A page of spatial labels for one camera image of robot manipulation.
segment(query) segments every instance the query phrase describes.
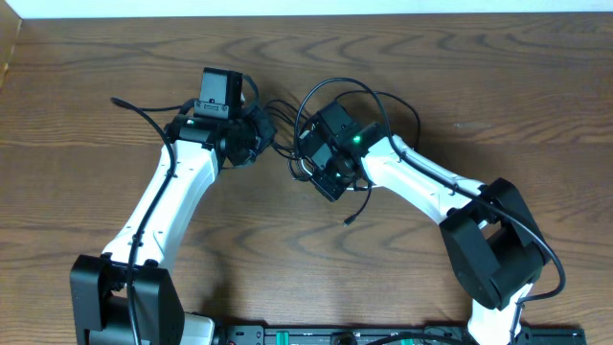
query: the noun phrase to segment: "white wall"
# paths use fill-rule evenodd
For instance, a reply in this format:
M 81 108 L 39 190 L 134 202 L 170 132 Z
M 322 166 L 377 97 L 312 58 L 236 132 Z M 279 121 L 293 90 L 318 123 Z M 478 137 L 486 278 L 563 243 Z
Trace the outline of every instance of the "white wall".
M 24 19 L 462 12 L 613 12 L 613 0 L 7 0 L 7 2 Z

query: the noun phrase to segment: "wooden surface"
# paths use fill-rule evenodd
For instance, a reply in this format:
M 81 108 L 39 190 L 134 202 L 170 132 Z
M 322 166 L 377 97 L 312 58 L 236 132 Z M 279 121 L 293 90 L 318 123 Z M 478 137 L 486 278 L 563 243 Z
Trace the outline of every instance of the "wooden surface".
M 301 100 L 354 77 L 420 110 L 422 154 L 520 189 L 568 287 L 530 303 L 534 325 L 613 339 L 613 17 L 407 15 L 26 21 L 0 94 L 0 343 L 71 343 L 68 273 L 117 234 L 159 157 L 157 134 L 113 106 L 197 96 L 204 66 Z M 326 104 L 348 85 L 309 103 Z M 371 103 L 350 105 L 379 121 Z M 407 141 L 413 122 L 390 104 Z M 172 114 L 155 114 L 164 124 Z M 186 311 L 270 324 L 466 322 L 438 227 L 391 192 L 329 203 L 266 152 L 207 191 L 173 280 Z M 534 289 L 556 284 L 548 266 Z

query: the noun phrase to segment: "white background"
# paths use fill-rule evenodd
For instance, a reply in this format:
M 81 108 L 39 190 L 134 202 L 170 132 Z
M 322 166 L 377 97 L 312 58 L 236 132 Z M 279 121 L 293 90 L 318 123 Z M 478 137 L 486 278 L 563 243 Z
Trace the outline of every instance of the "white background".
M 613 12 L 613 0 L 7 0 L 7 2 L 24 19 L 463 12 Z

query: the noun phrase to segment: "wooden table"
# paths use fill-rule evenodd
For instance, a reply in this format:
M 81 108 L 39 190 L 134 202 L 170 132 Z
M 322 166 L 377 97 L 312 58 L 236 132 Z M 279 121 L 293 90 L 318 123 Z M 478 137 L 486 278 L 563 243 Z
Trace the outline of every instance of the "wooden table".
M 28 20 L 0 94 L 0 342 L 70 343 L 68 284 L 132 213 L 161 143 L 111 104 L 180 104 L 204 66 L 250 74 L 266 99 L 301 100 L 347 76 L 420 112 L 421 152 L 521 190 L 568 287 L 530 303 L 533 325 L 613 338 L 611 14 Z M 349 85 L 317 94 L 314 111 Z M 380 121 L 367 99 L 350 106 Z M 389 103 L 394 129 L 414 123 Z M 153 114 L 160 124 L 172 114 Z M 266 152 L 223 172 L 197 207 L 173 276 L 186 311 L 270 324 L 466 322 L 470 298 L 438 227 L 389 191 L 329 203 Z M 548 265 L 534 291 L 553 288 Z

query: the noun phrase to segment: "wood grain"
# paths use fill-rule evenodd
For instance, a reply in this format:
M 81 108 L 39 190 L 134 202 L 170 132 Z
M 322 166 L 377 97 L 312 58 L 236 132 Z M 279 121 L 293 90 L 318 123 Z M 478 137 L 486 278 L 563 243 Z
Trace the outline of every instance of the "wood grain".
M 160 143 L 110 96 L 180 104 L 204 66 L 250 74 L 266 99 L 301 100 L 348 76 L 420 110 L 422 154 L 521 190 L 568 288 L 530 304 L 534 325 L 613 338 L 613 20 L 603 14 L 26 21 L 0 94 L 0 343 L 73 343 L 68 273 L 131 214 Z M 316 110 L 349 89 L 324 89 Z M 347 101 L 379 121 L 366 98 Z M 389 103 L 395 130 L 414 124 Z M 171 114 L 153 114 L 158 123 Z M 465 322 L 470 300 L 441 235 L 397 195 L 324 200 L 266 152 L 223 172 L 181 247 L 186 311 L 270 324 Z M 556 283 L 547 267 L 535 290 Z

